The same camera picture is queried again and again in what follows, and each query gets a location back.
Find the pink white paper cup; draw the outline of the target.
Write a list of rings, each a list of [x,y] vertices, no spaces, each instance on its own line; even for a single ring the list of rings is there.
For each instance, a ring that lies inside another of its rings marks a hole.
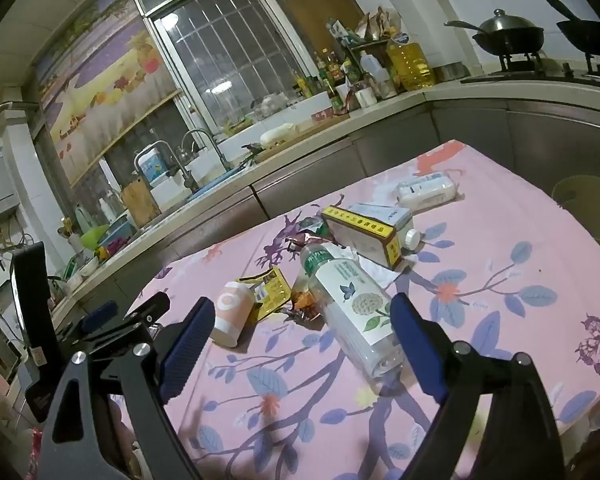
[[[227,282],[214,303],[211,339],[222,347],[236,347],[255,303],[256,297],[247,284]]]

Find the clear plastic water bottle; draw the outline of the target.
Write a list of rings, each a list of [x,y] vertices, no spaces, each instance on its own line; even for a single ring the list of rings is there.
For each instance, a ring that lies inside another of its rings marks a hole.
[[[390,322],[389,295],[355,257],[333,244],[309,244],[301,267],[317,311],[373,392],[400,376],[404,352]]]

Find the white paper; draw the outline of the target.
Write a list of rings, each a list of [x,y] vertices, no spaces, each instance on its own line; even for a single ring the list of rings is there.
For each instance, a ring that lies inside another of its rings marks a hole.
[[[357,255],[355,260],[360,267],[377,283],[382,289],[387,289],[400,276],[400,271],[393,271],[373,262],[361,255]]]

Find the yellow snack wrapper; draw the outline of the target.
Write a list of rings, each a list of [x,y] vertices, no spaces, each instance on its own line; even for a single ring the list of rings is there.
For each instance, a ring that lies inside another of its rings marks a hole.
[[[259,323],[291,300],[291,287],[278,266],[237,281],[253,292],[254,305],[248,318],[249,324]]]

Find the yellow brown medicine box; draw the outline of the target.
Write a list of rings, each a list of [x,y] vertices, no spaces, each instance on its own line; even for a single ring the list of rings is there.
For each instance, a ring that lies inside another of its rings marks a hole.
[[[401,247],[394,226],[336,206],[326,207],[321,216],[337,244],[355,249],[386,269],[394,270],[400,264]]]

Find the orange snack wrapper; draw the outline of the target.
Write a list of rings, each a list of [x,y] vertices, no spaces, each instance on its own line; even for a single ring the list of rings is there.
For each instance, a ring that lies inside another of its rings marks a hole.
[[[313,322],[320,316],[307,278],[299,276],[294,281],[294,286],[291,287],[290,306],[286,307],[285,313],[291,321],[298,323]]]

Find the white blue milk carton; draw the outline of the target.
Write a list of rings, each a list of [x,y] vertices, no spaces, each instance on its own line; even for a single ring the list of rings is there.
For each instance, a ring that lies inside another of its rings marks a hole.
[[[347,206],[347,210],[392,226],[398,234],[400,247],[404,252],[418,251],[422,241],[422,233],[414,227],[413,214],[408,208],[355,203]]]

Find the white tissue packet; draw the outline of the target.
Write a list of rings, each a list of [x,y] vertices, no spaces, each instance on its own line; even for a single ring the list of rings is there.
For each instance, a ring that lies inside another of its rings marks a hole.
[[[456,194],[456,183],[444,172],[427,174],[396,186],[396,202],[411,212],[449,203],[454,200]]]

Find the green red snack wrapper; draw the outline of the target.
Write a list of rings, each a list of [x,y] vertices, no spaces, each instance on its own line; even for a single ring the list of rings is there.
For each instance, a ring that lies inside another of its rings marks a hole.
[[[285,237],[288,252],[300,252],[309,244],[332,242],[332,232],[322,217],[308,217],[294,226],[294,232]]]

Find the chrome kitchen faucet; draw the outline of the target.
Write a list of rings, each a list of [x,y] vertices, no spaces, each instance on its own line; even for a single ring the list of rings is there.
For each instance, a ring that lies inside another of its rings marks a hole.
[[[229,172],[233,169],[233,166],[227,160],[224,153],[219,148],[219,144],[214,140],[213,134],[206,128],[189,128],[183,136],[185,140],[186,136],[190,136],[193,140],[196,140],[197,136],[202,136],[201,144],[207,149],[212,151],[224,170]]]

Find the beige trash bin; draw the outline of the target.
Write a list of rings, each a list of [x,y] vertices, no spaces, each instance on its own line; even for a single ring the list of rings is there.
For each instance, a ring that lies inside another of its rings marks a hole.
[[[568,177],[555,184],[552,199],[600,242],[600,177]]]

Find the wooden cutting board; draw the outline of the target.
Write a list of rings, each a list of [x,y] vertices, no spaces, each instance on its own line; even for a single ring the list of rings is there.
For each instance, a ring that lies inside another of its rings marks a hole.
[[[138,228],[146,226],[161,214],[143,178],[136,178],[122,188],[121,199]]]

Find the blue detergent bottle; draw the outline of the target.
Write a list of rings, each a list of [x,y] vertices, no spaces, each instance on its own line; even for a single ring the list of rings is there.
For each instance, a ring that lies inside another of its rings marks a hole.
[[[168,176],[169,166],[156,146],[137,157],[137,166],[152,188]]]

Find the yellow cooking oil jug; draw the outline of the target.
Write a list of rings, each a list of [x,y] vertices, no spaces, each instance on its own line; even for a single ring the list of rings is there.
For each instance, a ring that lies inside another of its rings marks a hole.
[[[422,48],[406,32],[397,32],[389,39],[387,52],[405,90],[430,88],[436,84]]]

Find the colourful fruit wall poster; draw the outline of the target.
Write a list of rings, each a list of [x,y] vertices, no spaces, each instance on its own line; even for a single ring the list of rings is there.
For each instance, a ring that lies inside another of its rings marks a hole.
[[[70,184],[178,94],[135,0],[89,3],[42,54],[35,78]]]

